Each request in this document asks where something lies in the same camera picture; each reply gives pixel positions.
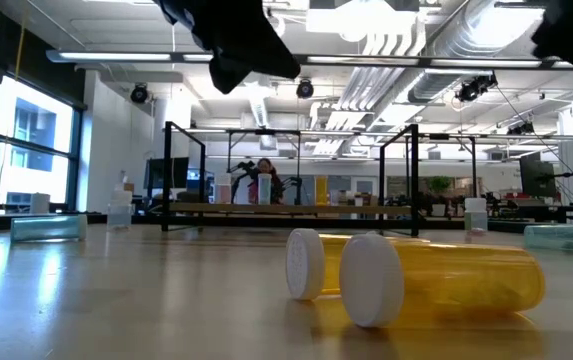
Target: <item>white lid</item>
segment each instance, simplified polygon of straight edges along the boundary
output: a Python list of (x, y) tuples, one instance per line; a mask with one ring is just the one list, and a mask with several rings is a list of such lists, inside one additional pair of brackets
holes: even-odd
[(113, 206), (127, 206), (133, 200), (133, 193), (126, 190), (115, 189), (110, 198), (110, 204)]
[(295, 229), (286, 244), (286, 283), (294, 299), (318, 297), (324, 286), (326, 260), (317, 231)]
[(395, 247), (380, 235), (356, 235), (342, 253), (339, 288), (355, 324), (385, 326), (404, 303), (404, 273)]

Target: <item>black metal frame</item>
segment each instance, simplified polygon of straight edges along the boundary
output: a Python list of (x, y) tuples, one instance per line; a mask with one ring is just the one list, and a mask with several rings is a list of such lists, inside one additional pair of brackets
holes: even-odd
[[(419, 236), (419, 204), (417, 198), (419, 194), (419, 126), (412, 124), (407, 126), (404, 130), (400, 131), (397, 135), (385, 142), (379, 148), (379, 206), (384, 206), (384, 185), (386, 182), (386, 148), (388, 145), (394, 143), (402, 136), (410, 133), (411, 141), (411, 173), (410, 173), (410, 202), (411, 202), (411, 221), (410, 221), (410, 235), (413, 237)], [(406, 138), (406, 150), (408, 151), (408, 137)], [(406, 153), (406, 178), (408, 179), (408, 152)], [(386, 224), (392, 224), (390, 220), (385, 221), (384, 215), (379, 215), (379, 228), (386, 228)]]
[[(173, 130), (178, 130), (182, 134), (188, 136), (191, 140), (197, 142), (201, 147), (200, 154), (200, 179), (203, 179), (206, 172), (206, 145), (196, 139), (191, 133), (182, 129), (172, 122), (166, 122), (164, 127), (164, 189), (163, 189), (163, 202), (162, 202), (162, 215), (157, 217), (142, 217), (135, 222), (147, 224), (161, 224), (162, 231), (168, 231), (169, 225), (193, 225), (193, 226), (256, 226), (257, 218), (244, 218), (244, 217), (207, 217), (203, 213), (199, 213), (197, 217), (191, 216), (172, 216), (170, 213), (170, 183), (171, 183), (171, 145)], [(233, 134), (256, 134), (256, 135), (278, 135), (287, 134), (298, 137), (297, 142), (297, 177), (300, 177), (301, 153), (301, 132), (299, 130), (272, 130), (272, 129), (229, 129), (228, 133), (228, 157), (227, 166), (228, 170), (231, 169), (231, 150), (233, 145)], [(410, 176), (410, 192), (411, 199), (417, 199), (419, 193), (419, 130), (416, 124), (408, 126), (404, 131), (397, 134), (393, 139), (388, 141), (381, 148), (380, 156), (380, 176), (379, 188), (380, 194), (379, 204), (383, 205), (383, 186), (385, 181), (385, 148), (395, 140), (402, 136), (410, 136), (412, 144), (410, 166), (412, 175)], [(203, 196), (204, 183), (200, 183), (200, 201), (204, 201)], [(419, 206), (414, 201), (411, 202), (411, 220), (388, 220), (384, 221), (383, 216), (380, 215), (376, 220), (351, 220), (345, 221), (340, 219), (297, 219), (297, 218), (266, 218), (262, 219), (262, 224), (267, 227), (316, 227), (316, 228), (355, 228), (355, 229), (411, 229), (411, 236), (419, 235)]]
[[(199, 155), (199, 202), (204, 202), (204, 188), (206, 184), (206, 145), (179, 125), (172, 121), (167, 121), (164, 124), (164, 183), (162, 193), (162, 215), (165, 219), (170, 218), (170, 184), (173, 181), (172, 158), (170, 152), (173, 142), (173, 129), (186, 135), (189, 139), (199, 144), (199, 147), (201, 148), (201, 153)], [(199, 217), (204, 217), (204, 213), (199, 213)], [(162, 231), (168, 231), (168, 225), (168, 220), (162, 221)]]
[[(231, 164), (230, 164), (230, 160), (231, 160), (231, 152), (233, 150), (233, 148), (235, 147), (235, 145), (237, 145), (237, 143), (239, 141), (241, 141), (246, 134), (255, 134), (255, 135), (270, 135), (270, 136), (277, 136), (279, 134), (285, 134), (285, 135), (294, 135), (297, 136), (297, 145), (295, 146), (295, 144), (293, 143), (293, 146), (295, 146), (297, 148), (297, 178), (300, 178), (300, 164), (301, 164), (301, 146), (302, 146), (302, 133), (299, 130), (274, 130), (274, 129), (229, 129), (226, 130), (226, 132), (228, 132), (228, 169), (227, 171), (230, 173), (230, 169), (231, 169)], [(233, 144), (233, 134), (243, 134), (242, 137), (237, 140), (234, 144)], [(301, 199), (302, 199), (302, 187), (301, 186), (297, 186), (297, 194), (295, 197), (295, 205), (301, 205)]]

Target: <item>plastic bottle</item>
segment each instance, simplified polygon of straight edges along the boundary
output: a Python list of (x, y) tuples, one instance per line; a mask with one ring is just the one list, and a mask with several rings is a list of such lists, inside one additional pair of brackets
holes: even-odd
[(522, 249), (394, 243), (373, 234), (346, 244), (339, 283), (348, 315), (363, 327), (388, 325), (402, 306), (469, 315), (522, 311), (545, 292), (539, 264)]
[(315, 205), (328, 205), (328, 176), (315, 176)]
[(488, 231), (488, 212), (486, 199), (468, 198), (464, 200), (464, 228), (466, 231)]
[(86, 215), (15, 218), (10, 227), (10, 240), (84, 240), (87, 227)]
[(272, 176), (270, 174), (259, 174), (257, 186), (257, 203), (259, 205), (270, 205), (272, 185)]
[(573, 225), (530, 225), (524, 229), (527, 248), (573, 251)]
[[(319, 234), (295, 229), (286, 245), (286, 282), (294, 299), (312, 300), (320, 295), (339, 295), (339, 264), (344, 245), (352, 235)], [(392, 241), (425, 242), (413, 238)]]
[(132, 221), (132, 198), (130, 191), (115, 189), (108, 205), (106, 224), (109, 229), (128, 228)]

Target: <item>computer screen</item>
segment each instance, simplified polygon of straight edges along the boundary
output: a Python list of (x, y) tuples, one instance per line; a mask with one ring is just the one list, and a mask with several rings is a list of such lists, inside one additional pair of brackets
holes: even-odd
[[(170, 187), (186, 188), (188, 158), (171, 159), (171, 169), (172, 184)], [(153, 189), (162, 189), (164, 187), (164, 159), (150, 159), (146, 162), (144, 189), (148, 189), (149, 181), (152, 181)]]
[(528, 157), (519, 159), (522, 174), (522, 192), (533, 197), (555, 197), (555, 175), (553, 164)]

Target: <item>person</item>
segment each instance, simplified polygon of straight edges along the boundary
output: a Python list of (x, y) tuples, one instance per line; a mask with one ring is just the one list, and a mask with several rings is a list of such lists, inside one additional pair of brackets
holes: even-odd
[[(270, 203), (271, 204), (281, 204), (284, 198), (284, 187), (282, 186), (282, 181), (277, 176), (277, 170), (273, 166), (273, 163), (266, 158), (262, 158), (257, 163), (258, 174), (270, 174), (271, 175), (271, 191), (270, 191)], [(253, 182), (248, 186), (248, 202), (251, 204), (257, 204), (258, 200), (258, 188), (259, 179), (255, 177)]]

